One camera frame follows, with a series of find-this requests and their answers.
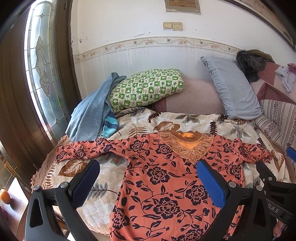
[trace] orange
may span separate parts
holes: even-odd
[[[6,204],[10,204],[11,198],[9,193],[5,189],[0,190],[0,198]]]

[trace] bed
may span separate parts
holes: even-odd
[[[285,159],[281,158],[281,153],[278,153],[261,133],[255,121],[229,120],[223,114],[200,115],[196,113],[156,112],[143,107],[121,111],[116,118],[120,127],[109,139],[124,139],[134,135],[160,131],[186,132],[196,130],[201,133],[222,135],[228,139],[238,137],[245,143],[263,143],[274,156],[273,161],[267,163],[268,168],[275,174],[277,180],[290,182]],[[58,146],[69,142],[70,140],[64,137],[58,143]],[[48,155],[42,168],[33,177],[32,185],[39,184],[43,189],[58,187],[61,182],[69,182],[88,163],[88,160],[72,159],[57,164],[53,162],[55,152],[56,149]],[[127,160],[111,153],[99,156],[97,160],[100,161],[101,165],[100,175],[84,205],[78,208],[77,212],[90,230],[109,235],[110,214],[126,171]],[[254,164],[244,163],[243,170],[245,187],[252,188],[254,185],[261,184]],[[54,207],[54,210],[57,215],[61,215],[58,207]]]

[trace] gray pillowcase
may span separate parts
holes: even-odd
[[[209,71],[230,119],[254,120],[262,115],[258,99],[235,61],[214,56],[200,59]]]

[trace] fur hat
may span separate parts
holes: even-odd
[[[241,50],[237,53],[237,66],[249,82],[254,82],[259,80],[258,72],[265,69],[266,60],[256,57],[250,51]]]

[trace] white cloth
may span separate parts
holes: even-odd
[[[290,93],[296,81],[296,75],[289,70],[288,66],[280,66],[276,71],[286,91]]]

